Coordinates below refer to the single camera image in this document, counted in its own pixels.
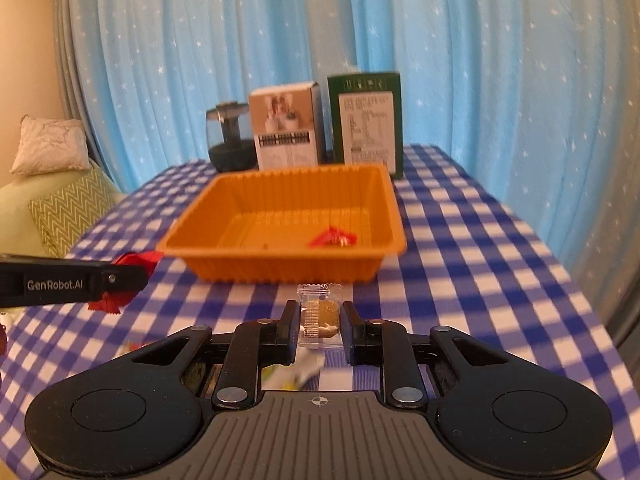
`orange basket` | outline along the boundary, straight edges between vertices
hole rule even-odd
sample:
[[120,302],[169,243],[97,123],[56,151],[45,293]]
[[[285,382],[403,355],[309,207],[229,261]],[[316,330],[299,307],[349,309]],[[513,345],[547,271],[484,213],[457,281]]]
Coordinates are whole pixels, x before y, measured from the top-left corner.
[[[355,245],[308,246],[330,226]],[[368,164],[217,176],[158,244],[208,282],[366,282],[405,249],[388,172]]]

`green chevron pillow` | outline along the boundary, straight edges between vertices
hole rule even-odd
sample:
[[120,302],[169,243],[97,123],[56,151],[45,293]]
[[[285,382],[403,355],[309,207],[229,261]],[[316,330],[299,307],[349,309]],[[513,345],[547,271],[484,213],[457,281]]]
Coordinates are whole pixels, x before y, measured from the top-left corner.
[[63,258],[113,206],[102,174],[95,168],[55,193],[29,202],[42,243],[55,258]]

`table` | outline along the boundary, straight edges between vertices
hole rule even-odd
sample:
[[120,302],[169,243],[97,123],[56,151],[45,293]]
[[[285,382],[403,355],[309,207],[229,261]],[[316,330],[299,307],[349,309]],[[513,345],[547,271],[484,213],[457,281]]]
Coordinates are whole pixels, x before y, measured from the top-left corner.
[[[599,471],[640,478],[640,399],[611,339],[566,271],[532,230],[437,148],[405,148],[395,183],[408,249],[386,258],[375,282],[353,286],[365,318],[428,333],[446,324],[565,374],[609,405],[613,438]],[[111,260],[153,248],[214,176],[204,161],[169,168],[129,195],[77,243],[71,256]],[[48,384],[116,356],[123,343],[150,342],[192,324],[231,332],[240,322],[280,317],[295,286],[202,283],[164,258],[123,314],[83,304],[32,307],[9,332],[0,367],[0,459],[21,479],[41,474],[24,436],[24,413]],[[348,367],[329,352],[312,386],[375,387],[375,368]]]

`cardboard box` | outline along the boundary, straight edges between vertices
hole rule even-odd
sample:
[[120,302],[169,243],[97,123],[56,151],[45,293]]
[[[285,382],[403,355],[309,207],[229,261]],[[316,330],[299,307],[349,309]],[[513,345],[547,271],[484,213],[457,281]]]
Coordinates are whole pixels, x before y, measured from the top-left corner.
[[324,163],[326,146],[318,83],[258,88],[249,95],[249,114],[261,170]]
[[382,162],[402,178],[402,101],[398,72],[328,77],[334,160]]

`wall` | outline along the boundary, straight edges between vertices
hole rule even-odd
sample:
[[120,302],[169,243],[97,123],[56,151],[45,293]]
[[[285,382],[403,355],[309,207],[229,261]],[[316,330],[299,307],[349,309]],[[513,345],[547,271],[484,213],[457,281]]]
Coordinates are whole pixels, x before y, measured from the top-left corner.
[[20,138],[20,118],[64,118],[53,35],[53,0],[0,0],[0,187]]

